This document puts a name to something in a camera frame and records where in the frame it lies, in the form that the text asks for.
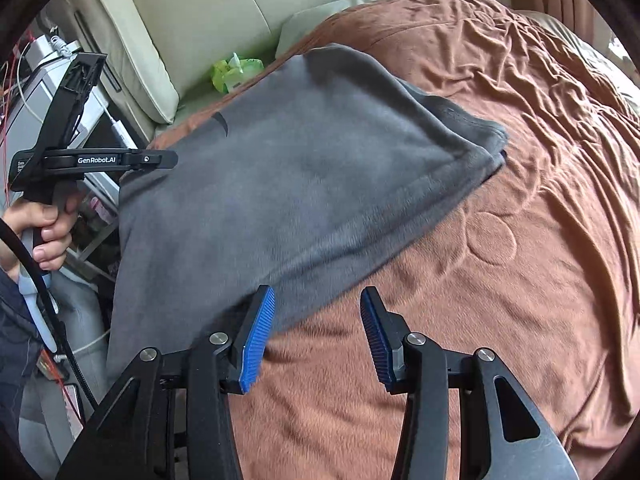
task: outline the metal pivot screw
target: metal pivot screw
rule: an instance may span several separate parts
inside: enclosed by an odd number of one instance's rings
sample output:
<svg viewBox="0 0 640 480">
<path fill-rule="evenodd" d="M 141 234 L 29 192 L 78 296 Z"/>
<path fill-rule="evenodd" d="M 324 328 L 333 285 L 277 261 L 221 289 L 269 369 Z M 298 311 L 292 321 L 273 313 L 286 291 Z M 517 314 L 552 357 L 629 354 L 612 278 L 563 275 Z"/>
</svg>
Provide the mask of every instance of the metal pivot screw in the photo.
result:
<svg viewBox="0 0 640 480">
<path fill-rule="evenodd" d="M 216 332 L 209 336 L 209 342 L 212 345 L 223 345 L 227 341 L 229 341 L 229 336 L 226 335 L 224 332 Z"/>
<path fill-rule="evenodd" d="M 140 352 L 140 359 L 146 362 L 153 361 L 156 357 L 158 357 L 158 352 L 155 348 L 145 348 Z"/>
<path fill-rule="evenodd" d="M 495 359 L 495 354 L 488 348 L 481 348 L 476 352 L 476 355 L 482 359 L 482 361 L 491 362 Z"/>
<path fill-rule="evenodd" d="M 406 340 L 412 345 L 420 346 L 424 345 L 427 342 L 427 336 L 421 334 L 420 332 L 411 332 Z"/>
</svg>

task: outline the hand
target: hand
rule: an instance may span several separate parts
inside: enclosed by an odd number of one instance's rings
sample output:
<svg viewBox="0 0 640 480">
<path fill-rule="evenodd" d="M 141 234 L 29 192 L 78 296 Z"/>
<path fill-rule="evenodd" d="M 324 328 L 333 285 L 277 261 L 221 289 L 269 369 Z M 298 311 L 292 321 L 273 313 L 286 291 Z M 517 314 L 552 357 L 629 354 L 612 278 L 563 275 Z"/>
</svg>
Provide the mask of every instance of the hand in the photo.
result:
<svg viewBox="0 0 640 480">
<path fill-rule="evenodd" d="M 2 215 L 6 224 L 20 237 L 30 227 L 43 228 L 44 243 L 33 248 L 33 259 L 42 270 L 58 270 L 66 258 L 66 248 L 71 244 L 71 228 L 78 218 L 78 206 L 82 194 L 77 193 L 66 200 L 65 210 L 58 211 L 54 205 L 42 205 L 18 199 Z M 18 281 L 20 263 L 9 248 L 0 242 L 0 267 L 9 277 Z"/>
</svg>

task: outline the gray fleece blanket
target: gray fleece blanket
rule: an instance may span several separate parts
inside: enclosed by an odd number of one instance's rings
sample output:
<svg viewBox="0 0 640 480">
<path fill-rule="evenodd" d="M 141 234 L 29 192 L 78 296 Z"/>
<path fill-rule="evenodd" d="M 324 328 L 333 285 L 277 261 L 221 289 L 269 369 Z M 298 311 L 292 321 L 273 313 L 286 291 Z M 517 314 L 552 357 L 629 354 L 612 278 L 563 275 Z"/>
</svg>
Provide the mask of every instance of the gray fleece blanket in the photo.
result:
<svg viewBox="0 0 640 480">
<path fill-rule="evenodd" d="M 173 170 L 123 179 L 110 377 L 146 346 L 233 333 L 261 283 L 273 329 L 299 322 L 433 228 L 506 141 L 371 56 L 294 56 L 180 140 Z"/>
</svg>

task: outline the white pillow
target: white pillow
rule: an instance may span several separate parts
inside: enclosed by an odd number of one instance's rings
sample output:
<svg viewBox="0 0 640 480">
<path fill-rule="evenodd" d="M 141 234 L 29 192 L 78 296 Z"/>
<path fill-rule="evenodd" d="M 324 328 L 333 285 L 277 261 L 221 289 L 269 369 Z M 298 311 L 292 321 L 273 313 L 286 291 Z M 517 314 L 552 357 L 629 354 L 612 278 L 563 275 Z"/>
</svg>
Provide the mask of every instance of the white pillow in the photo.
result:
<svg viewBox="0 0 640 480">
<path fill-rule="evenodd" d="M 276 57 L 282 56 L 329 16 L 333 16 L 344 9 L 373 1 L 375 0 L 337 0 L 336 2 L 329 2 L 328 4 L 296 12 L 282 25 Z"/>
<path fill-rule="evenodd" d="M 282 25 L 280 41 L 278 42 L 278 48 L 276 49 L 276 57 L 282 56 L 293 45 L 320 25 L 320 23 L 324 22 L 324 20 L 329 16 L 333 16 L 344 9 L 349 9 L 350 7 L 374 1 L 376 0 L 337 0 L 335 2 L 329 2 L 328 4 L 296 12 L 284 23 L 284 25 Z"/>
</svg>

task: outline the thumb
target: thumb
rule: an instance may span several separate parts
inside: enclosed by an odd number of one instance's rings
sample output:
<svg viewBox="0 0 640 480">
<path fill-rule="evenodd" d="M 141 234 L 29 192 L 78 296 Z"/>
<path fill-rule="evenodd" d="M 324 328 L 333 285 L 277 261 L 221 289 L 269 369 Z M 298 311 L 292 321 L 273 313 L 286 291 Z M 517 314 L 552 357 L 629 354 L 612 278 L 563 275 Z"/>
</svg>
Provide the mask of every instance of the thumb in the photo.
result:
<svg viewBox="0 0 640 480">
<path fill-rule="evenodd" d="M 58 208 L 28 200 L 18 200 L 4 213 L 4 221 L 18 236 L 29 227 L 45 227 L 58 218 Z"/>
</svg>

